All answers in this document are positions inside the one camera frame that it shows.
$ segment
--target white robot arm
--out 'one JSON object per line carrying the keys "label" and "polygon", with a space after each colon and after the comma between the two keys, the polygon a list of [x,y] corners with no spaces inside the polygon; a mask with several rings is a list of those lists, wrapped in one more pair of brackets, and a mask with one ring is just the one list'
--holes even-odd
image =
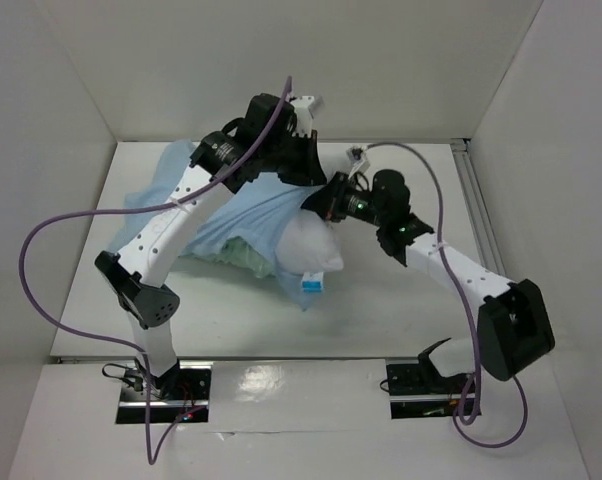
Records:
{"label": "white robot arm", "polygon": [[[117,253],[101,252],[95,261],[127,311],[134,341],[147,353],[159,388],[179,369],[170,331],[170,318],[179,306],[179,297],[164,285],[168,272],[210,215],[241,185],[263,171],[276,171],[285,183],[324,185],[302,208],[333,222],[354,217],[377,226],[377,238],[388,255],[458,295],[444,268],[440,254],[443,245],[437,241],[434,230],[410,211],[409,190],[399,172],[377,172],[372,188],[361,190],[355,180],[362,174],[366,160],[361,149],[351,149],[348,154],[352,172],[357,173],[337,173],[327,182],[318,161],[316,131],[312,129],[312,120],[321,106],[319,98],[291,97],[263,145],[244,166],[196,200],[181,203],[180,198],[204,187],[211,176],[220,176],[235,164],[271,120],[278,102],[270,95],[256,96],[245,118],[233,120],[220,132],[205,137],[192,154],[181,181],[166,199],[166,203],[175,203],[175,208],[155,215]],[[473,318],[478,321],[481,358],[489,373],[507,380],[553,348],[552,330],[536,285],[527,280],[515,284],[450,246],[445,246],[445,252],[469,300]],[[467,347],[471,361],[471,344]],[[457,365],[460,371],[457,367],[448,368],[454,362],[446,362],[446,348],[443,344],[435,350],[439,373],[451,376],[469,371],[471,362]]]}

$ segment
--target white table surface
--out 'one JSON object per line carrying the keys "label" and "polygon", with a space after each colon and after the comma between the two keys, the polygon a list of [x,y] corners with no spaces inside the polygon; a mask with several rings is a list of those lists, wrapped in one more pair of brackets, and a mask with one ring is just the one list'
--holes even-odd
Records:
{"label": "white table surface", "polygon": [[[588,478],[547,359],[520,375],[526,432],[494,451],[466,443],[450,418],[391,420],[382,360],[215,364],[209,423],[177,427],[154,467],[143,426],[114,423],[120,384],[100,369],[43,368],[11,480]],[[514,384],[486,378],[482,410],[476,438],[516,431]],[[164,429],[153,426],[155,444]]]}
{"label": "white table surface", "polygon": [[[120,207],[125,194],[149,184],[165,143],[120,143],[99,208]],[[341,154],[347,144],[328,143],[320,155]],[[478,260],[472,226],[449,145],[415,145],[432,163],[445,200],[444,236]],[[414,211],[436,224],[434,186],[407,152],[370,152],[370,176],[381,168],[401,171]],[[95,218],[62,316],[66,325],[131,338],[128,321],[93,265],[123,225],[121,217]],[[179,259],[166,284],[181,297],[172,319],[174,346],[190,357],[392,357],[410,356],[448,336],[467,333],[459,302],[420,272],[383,253],[375,229],[348,219],[336,225],[345,269],[326,275],[326,292],[308,311],[292,303],[272,278],[248,270]],[[52,355],[131,356],[125,347],[59,331]]]}

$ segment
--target cable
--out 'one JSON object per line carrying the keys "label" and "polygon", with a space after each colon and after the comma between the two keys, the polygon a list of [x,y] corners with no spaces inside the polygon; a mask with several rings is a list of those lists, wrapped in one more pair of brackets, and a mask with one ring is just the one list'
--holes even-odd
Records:
{"label": "cable", "polygon": [[243,122],[243,118],[241,117],[230,120],[228,123],[226,123],[225,127],[221,129],[221,133],[225,133],[226,135],[229,134],[232,130],[236,129],[241,122]]}
{"label": "cable", "polygon": [[[123,370],[123,376],[117,377],[116,375],[110,375],[108,372],[105,371],[105,369],[108,367],[120,368],[121,370]],[[125,365],[119,365],[118,363],[106,363],[103,366],[103,368],[101,369],[101,375],[103,375],[105,378],[112,378],[114,380],[119,380],[119,381],[125,383],[128,387],[134,388],[134,382],[125,376],[131,370],[132,370],[131,368],[128,368]]]}
{"label": "cable", "polygon": [[[365,187],[361,184],[361,179],[363,179],[365,181]],[[366,177],[363,173],[361,173],[361,172],[355,172],[355,174],[354,174],[354,182],[355,182],[356,186],[359,187],[359,189],[362,192],[369,192],[370,191],[370,181],[368,180],[368,177]]]}
{"label": "cable", "polygon": [[185,415],[185,407],[188,405],[189,394],[183,385],[179,385],[179,388],[183,390],[183,406],[181,407],[181,415]]}
{"label": "cable", "polygon": [[[241,166],[259,148],[261,143],[263,143],[263,140],[265,140],[265,137],[268,135],[268,133],[270,133],[270,130],[272,129],[272,126],[274,125],[275,121],[279,117],[279,114],[281,113],[281,110],[283,109],[283,105],[285,104],[286,98],[291,91],[292,91],[292,78],[288,77],[286,79],[285,86],[283,87],[283,93],[281,94],[281,97],[279,98],[279,103],[277,103],[277,106],[274,109],[274,112],[272,113],[272,115],[270,116],[268,123],[265,125],[265,127],[263,128],[263,130],[261,131],[259,136],[256,138],[254,143],[250,146],[250,148],[248,148],[248,150],[243,154],[243,156],[233,166],[228,168],[228,170],[226,170],[223,175],[221,175],[218,178],[215,178],[213,181],[211,181],[207,185],[201,187],[197,191],[195,191],[189,195],[186,195],[183,198],[180,198],[178,203],[191,202],[195,198],[197,198],[197,197],[203,195],[204,193],[210,191],[211,189],[213,189],[215,186],[217,186],[218,184],[220,184],[221,182],[226,180],[236,170],[241,168]],[[94,217],[94,216],[99,216],[99,215],[128,215],[128,214],[137,214],[137,213],[160,212],[163,210],[169,210],[171,208],[175,208],[176,206],[177,206],[176,203],[165,203],[162,205],[153,205],[150,207],[143,207],[143,208],[129,208],[129,209],[110,208],[110,209],[103,209],[103,210],[83,210],[80,212],[73,212],[73,213],[66,213],[63,215],[58,215],[56,217],[49,218],[49,219],[39,223],[36,227],[34,227],[32,229],[32,231],[26,236],[25,240],[23,241],[23,245],[21,246],[21,252],[19,253],[19,280],[21,281],[21,287],[23,288],[23,292],[25,293],[25,296],[28,298],[28,300],[30,301],[30,303],[32,304],[34,309],[39,313],[39,315],[41,315],[43,318],[45,318],[52,325],[56,326],[58,329],[61,329],[65,332],[71,333],[73,335],[78,335],[79,337],[91,338],[93,340],[101,340],[104,342],[110,342],[110,343],[116,343],[118,345],[123,345],[123,346],[129,347],[129,348],[132,348],[133,350],[136,350],[141,355],[141,357],[143,359],[143,363],[145,365],[145,371],[146,371],[145,442],[146,442],[146,454],[147,454],[147,458],[148,458],[148,463],[150,465],[154,465],[156,463],[157,457],[159,456],[159,450],[161,449],[161,445],[163,445],[163,441],[165,440],[168,433],[170,433],[170,431],[174,428],[174,426],[183,419],[183,416],[178,416],[177,418],[175,418],[174,422],[165,430],[165,432],[159,439],[156,451],[153,453],[152,452],[152,437],[150,435],[150,412],[151,412],[150,401],[151,401],[151,395],[152,395],[152,380],[151,380],[152,374],[150,372],[150,360],[148,358],[148,355],[145,353],[145,351],[140,346],[138,346],[137,344],[130,342],[128,340],[110,337],[107,335],[97,335],[94,333],[83,332],[81,330],[77,330],[76,328],[72,328],[67,325],[63,325],[59,320],[55,319],[39,304],[37,299],[34,297],[34,294],[32,293],[32,290],[30,289],[30,285],[28,284],[28,280],[27,280],[27,277],[25,274],[25,261],[26,261],[26,255],[28,253],[28,248],[30,247],[30,244],[32,243],[32,240],[34,239],[34,237],[45,227],[52,225],[54,223],[61,222],[63,220],[68,220],[71,218]],[[198,410],[199,408],[201,408],[201,407],[198,407],[197,409],[193,409],[187,413],[194,412],[194,411]]]}
{"label": "cable", "polygon": [[[432,169],[432,166],[430,165],[430,163],[417,150],[410,147],[409,145],[404,145],[403,143],[399,143],[399,142],[392,142],[392,141],[376,142],[376,143],[372,143],[372,144],[368,145],[367,147],[365,147],[365,149],[371,150],[373,148],[378,148],[378,147],[398,147],[398,148],[402,148],[403,150],[407,150],[408,152],[410,152],[414,156],[416,156],[421,161],[423,166],[426,168],[426,170],[430,174],[430,177],[432,178],[432,181],[434,182],[434,187],[437,191],[437,199],[438,199],[438,203],[439,203],[439,216],[438,216],[438,220],[437,220],[437,243],[439,245],[444,245],[444,243],[443,243],[443,192],[441,190],[441,185],[439,184],[439,179],[437,178],[436,174],[434,173],[434,170]],[[465,311],[465,316],[468,320],[468,326],[470,327],[470,336],[472,337],[472,350],[474,353],[474,375],[471,375],[468,378],[468,381],[466,382],[465,386],[463,387],[463,390],[461,391],[461,398],[459,399],[459,404],[457,405],[457,408],[454,410],[453,415],[452,415],[452,419],[454,421],[454,426],[456,427],[456,429],[459,431],[459,433],[461,434],[461,436],[463,438],[465,438],[466,440],[468,440],[470,443],[472,443],[474,445],[484,447],[484,448],[505,447],[507,445],[514,443],[515,441],[517,441],[519,439],[521,434],[523,434],[523,431],[525,430],[525,427],[526,427],[526,424],[528,421],[527,399],[525,397],[523,387],[521,386],[521,383],[519,382],[519,380],[516,377],[514,377],[514,381],[517,384],[517,388],[519,389],[519,393],[521,394],[521,400],[523,403],[523,421],[521,422],[521,427],[519,428],[517,433],[515,433],[510,439],[506,440],[505,442],[501,442],[498,444],[485,444],[485,443],[481,443],[481,442],[471,439],[459,426],[458,422],[460,422],[461,424],[466,425],[466,426],[472,425],[480,413],[482,382],[481,382],[481,354],[479,352],[479,336],[477,334],[476,325],[474,324],[474,318],[472,315],[472,308],[470,307],[470,302],[468,300],[467,295],[465,294],[465,291],[463,290],[463,287],[461,286],[461,282],[459,281],[456,274],[452,270],[452,267],[450,267],[450,262],[448,261],[447,254],[445,253],[445,248],[440,248],[439,252],[441,252],[440,255],[441,255],[441,262],[443,263],[443,268],[445,269],[446,273],[450,277],[450,280],[454,284],[454,288],[456,289],[457,293],[459,294],[459,297],[461,298],[461,303],[463,304],[463,310]],[[470,412],[469,417],[466,418],[465,417],[465,403],[467,400],[467,395],[470,391],[470,387],[472,386],[473,382],[475,384],[475,399],[474,399],[474,404],[472,405],[472,411]]]}

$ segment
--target mounting plate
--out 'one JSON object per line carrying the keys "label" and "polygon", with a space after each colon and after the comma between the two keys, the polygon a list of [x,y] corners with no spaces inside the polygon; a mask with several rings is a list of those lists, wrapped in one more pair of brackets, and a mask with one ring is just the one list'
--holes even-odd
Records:
{"label": "mounting plate", "polygon": [[[452,416],[467,380],[467,376],[461,374],[432,383],[424,377],[416,358],[389,360],[386,371],[393,419]],[[466,400],[466,415],[472,411],[473,405],[474,386]]]}
{"label": "mounting plate", "polygon": [[[135,368],[132,362],[126,365]],[[181,423],[208,421],[212,363],[181,361],[181,376],[187,379],[188,388],[175,392],[165,399],[153,396],[150,403],[150,423],[172,423],[177,415],[184,414],[194,407],[202,408],[184,415]],[[142,391],[135,391],[122,383],[116,423],[122,425],[145,423],[145,396],[145,386]]]}

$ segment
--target blue fabric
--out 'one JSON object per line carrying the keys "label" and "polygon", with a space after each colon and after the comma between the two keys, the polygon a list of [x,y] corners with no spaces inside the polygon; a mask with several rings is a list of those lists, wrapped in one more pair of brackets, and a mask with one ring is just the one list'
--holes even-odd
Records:
{"label": "blue fabric", "polygon": [[[194,146],[188,140],[168,145],[159,159],[151,185],[138,193],[126,195],[126,208],[145,207],[165,202],[190,162]],[[181,255],[205,257],[218,254],[234,237],[243,238],[274,266],[275,276],[288,296],[307,309],[316,294],[303,292],[302,275],[290,273],[279,265],[275,249],[283,230],[305,199],[321,187],[297,187],[282,183],[276,173],[262,173],[246,183],[230,201],[217,210],[199,229]],[[143,229],[153,214],[127,215],[125,227],[110,244],[116,252]]]}

